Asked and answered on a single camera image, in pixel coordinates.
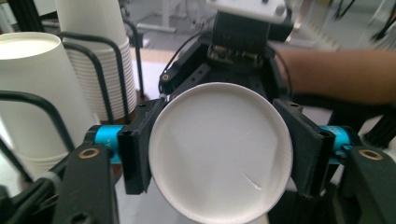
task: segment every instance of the screw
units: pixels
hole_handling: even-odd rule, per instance
[[[372,151],[370,149],[359,150],[359,153],[363,157],[365,157],[367,159],[370,159],[370,160],[373,160],[373,161],[382,161],[382,160],[384,160],[384,157],[381,154],[379,154],[378,152]]]
[[[168,79],[169,79],[169,75],[167,75],[167,74],[163,75],[163,80],[164,80],[164,81],[166,81],[166,80],[168,80]]]
[[[276,14],[277,16],[282,16],[283,13],[284,13],[285,11],[286,11],[285,6],[279,5],[279,6],[277,6],[276,9],[275,9],[275,14]]]
[[[94,148],[94,147],[93,148],[87,148],[87,149],[81,151],[80,153],[78,153],[78,156],[81,159],[85,160],[85,159],[90,159],[92,157],[97,156],[99,154],[99,152],[100,151],[97,148]]]

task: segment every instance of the blue plastic part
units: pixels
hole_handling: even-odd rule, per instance
[[[346,157],[349,150],[352,148],[347,131],[339,126],[321,125],[320,128],[329,131],[335,135],[334,145],[332,146],[332,151],[334,152],[334,154],[337,155],[339,158]],[[331,158],[329,164],[342,164],[342,162],[337,160],[336,158]]]
[[[95,144],[102,144],[107,149],[113,151],[114,156],[111,158],[111,163],[121,163],[117,133],[122,129],[122,127],[122,125],[103,125],[96,132]]]

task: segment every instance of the white paper cup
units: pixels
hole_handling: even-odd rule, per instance
[[[200,223],[247,223],[268,212],[290,178],[288,128],[259,94],[209,83],[180,94],[149,140],[154,180],[178,212]]]
[[[49,169],[55,166],[61,159],[67,156],[67,153],[64,153],[56,157],[38,160],[35,158],[25,157],[16,150],[14,150],[13,153],[20,159],[22,165],[27,168],[33,179],[38,179]]]
[[[76,74],[78,76],[79,83],[84,91],[84,94],[89,102],[89,105],[93,112],[95,112],[100,120],[108,120],[106,113],[106,107],[103,100],[103,95],[100,90],[96,71],[91,61],[82,56],[77,59],[71,54],[72,51],[68,52],[71,63],[74,66]],[[104,72],[106,81],[107,93],[109,96],[113,117],[120,119],[124,117],[122,95],[120,90],[120,74],[115,58],[102,60],[101,65]],[[122,65],[125,78],[125,87],[127,90],[127,100],[129,105],[129,113],[134,110],[136,105],[136,93],[134,88],[134,76],[132,69],[131,52],[126,50],[122,54]]]
[[[124,54],[129,53],[129,52],[130,52],[130,49],[125,49],[125,50],[120,51],[122,57]],[[116,54],[114,53],[113,49],[106,54],[98,54],[94,51],[92,53],[94,53],[96,55],[96,57],[98,57],[100,60],[103,60],[103,61],[116,60]],[[82,54],[79,51],[69,50],[67,54],[70,56],[70,58],[73,58],[76,60],[83,60],[83,61],[88,61],[88,62],[91,61],[85,54]]]
[[[97,35],[114,41],[125,42],[125,28],[116,0],[56,0],[61,31],[83,35]],[[66,38],[64,41],[78,43],[90,49],[106,49],[107,46]]]
[[[120,53],[125,53],[127,50],[130,50],[130,44],[129,44],[129,38],[126,38],[126,42],[123,43],[122,45],[119,45]],[[92,52],[98,56],[98,57],[109,57],[113,56],[115,57],[115,52],[114,49],[111,48],[109,45],[105,49],[92,49]],[[69,50],[68,51],[69,55],[76,56],[79,58],[86,58],[85,54],[76,51],[76,50]]]
[[[50,101],[59,111],[76,147],[95,124],[74,69],[56,35],[0,35],[0,79],[0,90],[24,91]],[[15,150],[26,158],[40,160],[67,152],[49,116],[35,105],[0,102],[0,114]]]

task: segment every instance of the human arm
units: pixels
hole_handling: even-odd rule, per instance
[[[396,102],[396,51],[279,49],[282,77],[294,92],[367,105]]]

